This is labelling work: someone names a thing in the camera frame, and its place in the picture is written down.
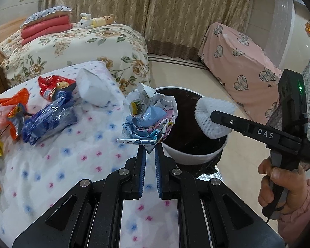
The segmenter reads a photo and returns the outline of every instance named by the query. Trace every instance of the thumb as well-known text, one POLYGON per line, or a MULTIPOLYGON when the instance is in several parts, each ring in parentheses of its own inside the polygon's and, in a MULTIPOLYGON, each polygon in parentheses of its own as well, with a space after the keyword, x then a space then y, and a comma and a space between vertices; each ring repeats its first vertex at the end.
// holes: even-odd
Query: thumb
POLYGON ((298 173, 273 167, 270 179, 277 185, 287 188, 290 191, 298 190, 301 187, 301 176, 298 173))

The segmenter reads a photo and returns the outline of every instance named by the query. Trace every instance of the pink star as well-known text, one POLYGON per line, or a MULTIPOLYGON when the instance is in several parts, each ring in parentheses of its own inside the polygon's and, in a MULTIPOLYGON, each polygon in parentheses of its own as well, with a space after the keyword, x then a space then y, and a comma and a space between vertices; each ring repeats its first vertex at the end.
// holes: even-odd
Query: pink star
POLYGON ((141 205, 139 206, 138 210, 139 210, 139 211, 142 211, 144 208, 145 208, 145 206, 141 204, 141 205))

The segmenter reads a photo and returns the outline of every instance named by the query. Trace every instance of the yellow plush toy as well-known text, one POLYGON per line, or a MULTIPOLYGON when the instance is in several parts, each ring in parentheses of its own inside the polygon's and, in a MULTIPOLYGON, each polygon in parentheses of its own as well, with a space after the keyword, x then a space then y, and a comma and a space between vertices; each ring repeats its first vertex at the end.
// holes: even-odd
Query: yellow plush toy
POLYGON ((84 29, 92 29, 105 25, 116 24, 113 14, 101 18, 92 18, 91 14, 81 13, 80 17, 82 19, 79 21, 79 27, 84 29))

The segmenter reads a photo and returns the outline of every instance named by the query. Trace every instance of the silver glitter surface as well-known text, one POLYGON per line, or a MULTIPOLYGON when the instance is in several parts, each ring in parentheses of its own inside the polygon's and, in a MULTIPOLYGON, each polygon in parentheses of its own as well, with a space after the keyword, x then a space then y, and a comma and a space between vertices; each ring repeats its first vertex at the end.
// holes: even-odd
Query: silver glitter surface
POLYGON ((204 173, 200 177, 198 177, 198 179, 208 182, 212 178, 218 178, 219 180, 221 180, 223 182, 223 177, 222 177, 221 173, 219 172, 219 169, 217 168, 217 166, 215 166, 215 169, 217 170, 216 173, 214 173, 214 174, 205 174, 204 173))

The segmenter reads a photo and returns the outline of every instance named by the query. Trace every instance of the silver bolt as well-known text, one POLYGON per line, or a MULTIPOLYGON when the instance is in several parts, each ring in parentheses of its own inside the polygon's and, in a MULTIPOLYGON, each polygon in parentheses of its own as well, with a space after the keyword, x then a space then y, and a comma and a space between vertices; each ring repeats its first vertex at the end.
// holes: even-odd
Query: silver bolt
POLYGON ((181 175, 181 169, 173 169, 171 172, 173 175, 181 175))
POLYGON ((89 186, 89 180, 87 180, 87 179, 84 179, 84 180, 81 180, 80 182, 79 182, 79 185, 81 186, 81 187, 86 187, 86 186, 89 186))
POLYGON ((220 184, 221 184, 221 180, 219 180, 218 178, 212 178, 212 179, 210 180, 210 183, 211 183, 212 185, 220 185, 220 184))
POLYGON ((118 173, 119 173, 120 175, 126 175, 126 174, 128 174, 128 173, 129 173, 129 170, 128 170, 128 169, 123 168, 123 169, 120 169, 120 170, 118 171, 118 173))

